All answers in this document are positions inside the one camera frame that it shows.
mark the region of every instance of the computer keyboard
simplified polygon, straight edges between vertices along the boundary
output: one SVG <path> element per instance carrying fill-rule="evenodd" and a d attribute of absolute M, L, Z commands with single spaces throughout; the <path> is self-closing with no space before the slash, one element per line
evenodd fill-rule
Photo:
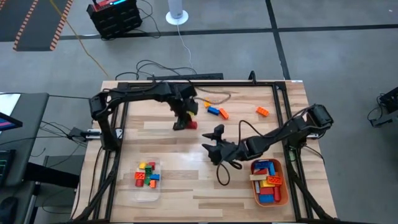
<path fill-rule="evenodd" d="M 0 186 L 3 186 L 14 160 L 15 150 L 0 150 Z"/>

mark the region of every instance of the wooden table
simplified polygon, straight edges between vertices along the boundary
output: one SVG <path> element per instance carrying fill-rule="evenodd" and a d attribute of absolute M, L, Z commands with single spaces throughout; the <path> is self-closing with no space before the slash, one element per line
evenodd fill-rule
<path fill-rule="evenodd" d="M 106 81 L 102 88 L 116 88 L 117 84 L 118 82 Z M 293 114 L 308 106 L 302 82 L 286 81 L 286 85 Z M 223 137 L 230 141 L 237 141 L 237 124 L 241 119 L 249 121 L 261 133 L 277 128 L 271 88 L 250 86 L 206 89 L 231 92 L 232 98 L 222 105 L 229 113 L 229 120 L 225 121 L 219 116 L 207 113 L 203 103 L 199 102 L 199 112 L 195 117 L 198 129 L 173 131 L 172 125 L 176 118 L 167 103 L 149 100 L 129 104 L 111 222 L 287 222 L 295 219 L 291 200 L 284 207 L 274 208 L 262 208 L 255 203 L 249 181 L 250 162 L 243 162 L 243 170 L 226 165 L 231 173 L 231 182 L 226 187 L 220 185 L 216 179 L 216 166 L 210 162 L 207 151 L 201 146 L 202 143 L 214 144 L 201 135 L 213 132 L 214 127 L 219 124 L 225 125 Z M 209 97 L 211 100 L 221 100 L 225 97 L 202 91 L 198 91 L 198 95 Z M 257 106 L 269 110 L 270 115 L 263 118 L 256 114 Z M 249 126 L 242 125 L 242 135 L 248 137 L 255 135 L 255 132 Z M 80 202 L 75 217 L 88 204 L 95 159 L 100 145 L 100 141 L 88 144 L 81 172 Z M 318 141 L 309 140 L 308 145 L 319 151 Z M 103 156 L 104 152 L 101 153 L 96 166 L 93 194 L 98 187 Z M 156 202 L 131 200 L 131 189 L 134 185 L 134 180 L 131 180 L 131 164 L 134 159 L 140 157 L 158 157 L 162 161 L 162 194 Z M 282 144 L 279 142 L 272 145 L 262 158 L 275 158 L 284 165 Z M 322 160 L 303 149 L 302 162 L 309 191 L 325 211 L 335 217 L 335 207 Z M 221 180 L 225 181 L 226 175 L 223 170 L 220 175 Z M 304 217 L 302 195 L 299 189 L 297 192 Z M 100 218 L 104 217 L 107 196 L 106 192 L 101 204 Z"/>

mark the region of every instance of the concrete floor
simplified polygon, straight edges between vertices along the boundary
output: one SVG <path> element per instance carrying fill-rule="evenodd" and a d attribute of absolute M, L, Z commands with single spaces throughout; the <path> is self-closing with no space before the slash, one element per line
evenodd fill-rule
<path fill-rule="evenodd" d="M 166 1 L 149 2 L 154 6 L 159 29 L 175 30 L 164 21 Z M 75 1 L 68 17 L 79 34 L 96 34 L 85 12 L 88 3 Z M 144 2 L 138 4 L 149 10 Z M 272 5 L 279 27 L 398 23 L 398 2 L 393 0 L 274 0 Z M 181 30 L 271 27 L 264 0 L 185 1 L 185 8 L 190 20 Z M 146 19 L 141 29 L 155 31 L 153 21 Z M 72 33 L 65 28 L 62 34 Z M 198 73 L 222 72 L 225 79 L 246 79 L 255 70 L 261 79 L 284 78 L 271 33 L 183 38 Z M 339 218 L 396 223 L 397 128 L 395 124 L 372 128 L 366 115 L 376 106 L 377 95 L 397 86 L 398 29 L 291 32 L 281 33 L 280 38 L 291 78 L 303 80 L 310 102 L 324 104 L 335 120 L 320 145 Z M 84 40 L 84 44 L 113 77 L 135 71 L 135 64 L 143 59 L 169 67 L 189 66 L 187 51 L 178 36 Z M 77 40 L 60 41 L 54 52 L 13 52 L 12 45 L 0 43 L 0 91 L 93 96 L 107 79 Z M 50 99 L 44 120 L 83 129 L 91 124 L 86 101 L 63 98 Z M 40 139 L 33 154 L 44 146 L 50 156 L 68 155 L 73 150 L 66 140 Z M 43 158 L 32 161 L 41 163 Z M 36 223 L 65 220 L 67 215 L 39 212 Z"/>

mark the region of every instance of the blue lego brick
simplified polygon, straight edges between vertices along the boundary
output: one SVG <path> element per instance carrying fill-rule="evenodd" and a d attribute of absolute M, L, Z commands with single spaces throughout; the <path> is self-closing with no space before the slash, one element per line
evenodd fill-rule
<path fill-rule="evenodd" d="M 272 203 L 274 202 L 274 195 L 259 195 L 260 203 Z"/>
<path fill-rule="evenodd" d="M 212 106 L 209 106 L 208 108 L 207 108 L 207 112 L 209 112 L 209 113 L 211 113 L 211 114 L 214 114 L 214 115 L 219 115 L 219 113 L 220 113 L 220 111 L 218 110 L 218 109 L 216 109 L 216 108 L 214 108 L 214 107 L 212 107 Z"/>
<path fill-rule="evenodd" d="M 160 179 L 160 174 L 152 174 L 152 175 L 150 176 L 150 179 L 151 179 L 151 180 L 159 180 L 159 179 Z"/>
<path fill-rule="evenodd" d="M 269 175 L 275 175 L 275 167 L 274 167 L 274 163 L 273 162 L 269 163 L 268 171 L 269 171 Z"/>
<path fill-rule="evenodd" d="M 254 164 L 255 169 L 266 169 L 268 168 L 268 161 L 256 162 Z"/>

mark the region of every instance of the orange plastic tray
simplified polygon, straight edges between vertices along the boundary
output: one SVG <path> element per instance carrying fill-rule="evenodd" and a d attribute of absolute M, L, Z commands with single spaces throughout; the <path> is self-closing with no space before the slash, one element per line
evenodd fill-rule
<path fill-rule="evenodd" d="M 253 187 L 253 193 L 254 193 L 254 199 L 257 202 L 258 205 L 262 207 L 278 207 L 278 206 L 283 206 L 286 205 L 287 202 L 289 201 L 289 192 L 287 191 L 287 186 L 286 186 L 286 181 L 284 177 L 284 171 L 282 168 L 282 164 L 276 159 L 258 159 L 255 160 L 251 163 L 251 174 L 254 172 L 254 163 L 257 161 L 272 161 L 274 163 L 274 168 L 275 171 L 278 172 L 279 177 L 282 179 L 282 185 L 280 186 L 280 201 L 279 202 L 272 202 L 272 203 L 260 203 L 259 202 L 259 197 L 258 194 L 256 193 L 256 186 L 254 185 L 254 181 L 252 182 L 252 187 Z"/>

